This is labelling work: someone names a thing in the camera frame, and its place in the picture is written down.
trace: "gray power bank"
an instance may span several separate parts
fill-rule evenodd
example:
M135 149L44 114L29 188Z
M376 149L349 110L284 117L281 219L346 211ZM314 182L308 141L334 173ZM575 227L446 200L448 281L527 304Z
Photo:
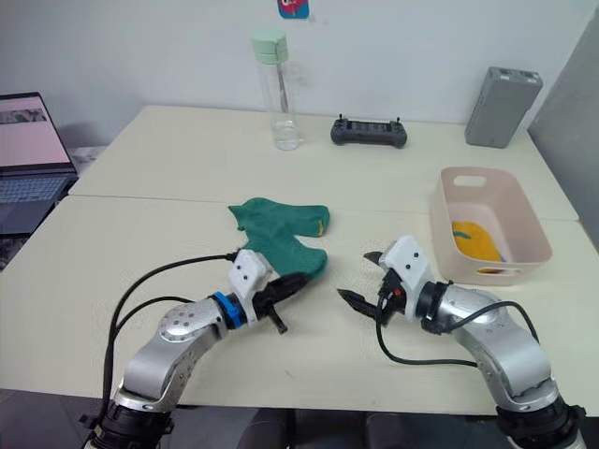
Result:
M536 72L489 67L464 132L466 142L505 148L543 87Z

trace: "game controller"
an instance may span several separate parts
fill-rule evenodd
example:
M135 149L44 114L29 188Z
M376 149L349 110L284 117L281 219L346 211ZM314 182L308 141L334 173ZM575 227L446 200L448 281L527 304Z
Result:
M389 123L356 122L347 120L339 114L339 119L330 129L330 138L337 145L371 143L401 148L405 145L408 135L399 117L397 121Z

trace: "basket handle hole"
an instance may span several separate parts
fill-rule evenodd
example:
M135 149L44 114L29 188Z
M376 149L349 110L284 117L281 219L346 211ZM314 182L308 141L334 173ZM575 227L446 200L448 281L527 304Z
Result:
M484 176L456 176L453 180L454 185L460 187L483 187L487 183L487 178Z
M516 276L519 275L522 270L520 268L483 267L479 268L476 272L485 276Z

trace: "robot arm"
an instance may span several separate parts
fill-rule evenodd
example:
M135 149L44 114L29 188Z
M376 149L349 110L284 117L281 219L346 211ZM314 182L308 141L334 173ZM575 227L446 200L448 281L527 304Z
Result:
M170 413L196 363L229 329L254 326L269 316L279 332L285 332L274 304L297 293L310 277L293 273L268 282L271 272L261 254L241 250L228 273L233 293L216 292L168 311L152 339L129 361L99 423L99 435L85 447L154 449L173 429Z
M383 326L399 311L408 321L420 320L428 332L450 332L474 357L497 404L499 428L515 447L585 447L578 430L582 409L563 402L545 351L510 318L505 307L456 326L500 302L499 298L451 282L435 283L429 260L412 236L399 238L384 253L365 256L387 272L379 291L385 301ZM364 297L348 290L339 292L356 311L376 317L376 308Z

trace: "laptop keyboard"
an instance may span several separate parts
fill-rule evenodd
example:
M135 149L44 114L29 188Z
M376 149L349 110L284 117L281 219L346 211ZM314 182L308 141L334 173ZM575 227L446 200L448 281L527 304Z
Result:
M52 199L65 178L0 180L0 203L25 203Z

